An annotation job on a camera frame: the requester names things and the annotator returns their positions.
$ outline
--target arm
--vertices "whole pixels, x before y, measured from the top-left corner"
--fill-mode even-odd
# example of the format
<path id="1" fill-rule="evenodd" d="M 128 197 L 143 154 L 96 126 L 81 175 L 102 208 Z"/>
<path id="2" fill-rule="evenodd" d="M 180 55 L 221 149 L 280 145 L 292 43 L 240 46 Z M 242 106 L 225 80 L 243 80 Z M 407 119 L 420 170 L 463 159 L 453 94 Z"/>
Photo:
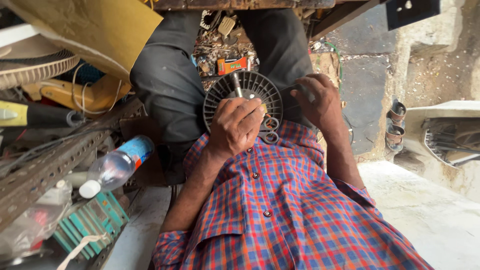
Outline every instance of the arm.
<path id="1" fill-rule="evenodd" d="M 259 98 L 231 98 L 219 103 L 208 144 L 165 217 L 161 233 L 193 229 L 225 161 L 253 146 L 264 119 L 261 103 Z"/>
<path id="2" fill-rule="evenodd" d="M 324 74 L 310 74 L 297 79 L 296 82 L 307 87 L 315 96 L 315 100 L 310 102 L 301 91 L 291 91 L 291 95 L 299 102 L 303 114 L 324 135 L 328 146 L 328 175 L 363 189 L 365 185 L 353 158 L 337 89 Z"/>

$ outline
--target plaid shirt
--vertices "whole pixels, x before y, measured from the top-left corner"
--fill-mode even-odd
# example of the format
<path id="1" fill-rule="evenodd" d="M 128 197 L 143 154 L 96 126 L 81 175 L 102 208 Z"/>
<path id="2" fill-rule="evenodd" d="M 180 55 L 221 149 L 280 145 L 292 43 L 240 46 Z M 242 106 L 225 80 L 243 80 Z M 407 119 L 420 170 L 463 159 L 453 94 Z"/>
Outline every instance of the plaid shirt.
<path id="1" fill-rule="evenodd" d="M 311 130 L 283 121 L 277 133 L 227 160 L 192 232 L 160 234 L 157 269 L 432 269 L 365 189 L 328 177 Z"/>

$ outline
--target hand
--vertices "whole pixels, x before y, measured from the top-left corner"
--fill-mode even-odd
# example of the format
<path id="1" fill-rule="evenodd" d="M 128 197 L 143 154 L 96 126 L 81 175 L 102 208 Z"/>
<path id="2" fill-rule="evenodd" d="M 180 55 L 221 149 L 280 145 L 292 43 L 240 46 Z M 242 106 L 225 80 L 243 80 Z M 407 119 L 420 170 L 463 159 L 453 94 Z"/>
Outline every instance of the hand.
<path id="1" fill-rule="evenodd" d="M 340 94 L 325 74 L 309 74 L 295 82 L 304 85 L 315 96 L 315 100 L 310 102 L 301 91 L 290 92 L 300 104 L 303 114 L 324 135 L 344 125 Z"/>
<path id="2" fill-rule="evenodd" d="M 220 101 L 205 149 L 222 164 L 229 158 L 252 147 L 264 119 L 259 98 L 230 98 Z"/>

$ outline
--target leg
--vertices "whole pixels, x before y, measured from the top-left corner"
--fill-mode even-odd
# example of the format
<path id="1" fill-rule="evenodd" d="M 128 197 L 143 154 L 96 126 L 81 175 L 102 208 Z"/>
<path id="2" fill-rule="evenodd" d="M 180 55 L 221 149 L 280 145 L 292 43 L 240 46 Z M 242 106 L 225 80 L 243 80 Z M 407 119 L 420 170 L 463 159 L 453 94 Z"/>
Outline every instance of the leg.
<path id="1" fill-rule="evenodd" d="M 205 91 L 190 62 L 202 12 L 166 12 L 130 73 L 148 115 L 156 120 L 172 154 L 168 184 L 184 182 L 181 163 L 206 131 L 202 118 Z"/>
<path id="2" fill-rule="evenodd" d="M 260 73 L 268 77 L 281 90 L 295 84 L 295 79 L 313 73 L 308 55 L 308 42 L 303 25 L 292 9 L 236 11 L 252 41 L 260 60 Z M 299 89 L 312 100 L 306 89 Z M 283 119 L 316 127 L 301 113 L 300 106 L 289 92 L 280 92 Z"/>

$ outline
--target fan grill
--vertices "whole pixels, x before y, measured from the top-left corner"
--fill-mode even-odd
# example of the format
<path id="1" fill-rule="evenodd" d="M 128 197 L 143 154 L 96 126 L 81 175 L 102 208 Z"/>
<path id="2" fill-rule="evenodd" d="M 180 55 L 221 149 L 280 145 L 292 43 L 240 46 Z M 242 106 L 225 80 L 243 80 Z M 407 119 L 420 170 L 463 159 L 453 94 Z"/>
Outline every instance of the fan grill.
<path id="1" fill-rule="evenodd" d="M 66 49 L 38 58 L 0 60 L 0 90 L 55 77 L 72 69 L 79 60 Z"/>
<path id="2" fill-rule="evenodd" d="M 267 114 L 282 121 L 282 98 L 275 85 L 265 76 L 251 71 L 237 71 L 240 79 L 243 97 L 247 99 L 260 98 L 267 107 Z M 204 122 L 210 131 L 213 115 L 224 98 L 235 97 L 235 87 L 230 74 L 222 76 L 207 91 L 204 100 Z"/>

